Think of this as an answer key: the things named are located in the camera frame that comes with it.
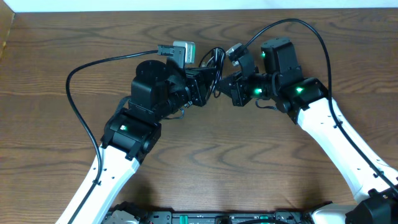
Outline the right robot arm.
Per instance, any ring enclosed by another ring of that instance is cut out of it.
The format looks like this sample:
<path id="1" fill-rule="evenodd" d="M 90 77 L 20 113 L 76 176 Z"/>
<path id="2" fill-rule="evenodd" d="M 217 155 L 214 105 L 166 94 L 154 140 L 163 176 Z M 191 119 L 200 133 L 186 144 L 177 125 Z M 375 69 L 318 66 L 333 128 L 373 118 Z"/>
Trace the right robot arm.
<path id="1" fill-rule="evenodd" d="M 321 146 L 357 203 L 328 202 L 304 213 L 303 223 L 397 223 L 397 170 L 354 130 L 321 81 L 303 77 L 289 39 L 268 40 L 261 51 L 264 74 L 242 44 L 231 47 L 226 54 L 241 69 L 219 81 L 217 89 L 235 106 L 251 99 L 274 100 L 275 110 L 287 114 Z"/>

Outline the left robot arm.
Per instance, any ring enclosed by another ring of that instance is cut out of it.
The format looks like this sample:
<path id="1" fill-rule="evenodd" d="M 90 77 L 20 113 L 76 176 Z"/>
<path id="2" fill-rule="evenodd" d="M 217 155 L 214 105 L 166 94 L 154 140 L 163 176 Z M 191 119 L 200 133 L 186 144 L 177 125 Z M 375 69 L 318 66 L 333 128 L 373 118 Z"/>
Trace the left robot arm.
<path id="1" fill-rule="evenodd" d="M 146 60 L 136 68 L 131 95 L 107 121 L 97 156 L 58 223 L 100 223 L 161 135 L 163 119 L 183 106 L 204 106 L 215 67 L 180 68 Z"/>

